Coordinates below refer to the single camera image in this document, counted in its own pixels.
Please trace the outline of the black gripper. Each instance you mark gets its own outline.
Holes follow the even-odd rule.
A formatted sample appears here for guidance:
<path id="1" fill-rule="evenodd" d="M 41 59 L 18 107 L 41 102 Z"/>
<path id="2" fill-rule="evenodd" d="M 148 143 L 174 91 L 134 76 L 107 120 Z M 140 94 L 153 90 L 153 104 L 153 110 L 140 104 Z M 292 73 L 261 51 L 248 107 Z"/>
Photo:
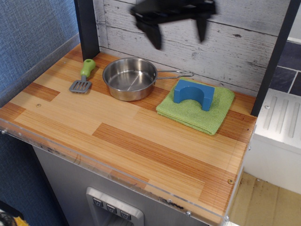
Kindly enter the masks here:
<path id="1" fill-rule="evenodd" d="M 206 37 L 207 19 L 216 14 L 213 0 L 143 0 L 130 9 L 155 49 L 162 49 L 162 36 L 157 24 L 195 19 L 200 42 Z"/>

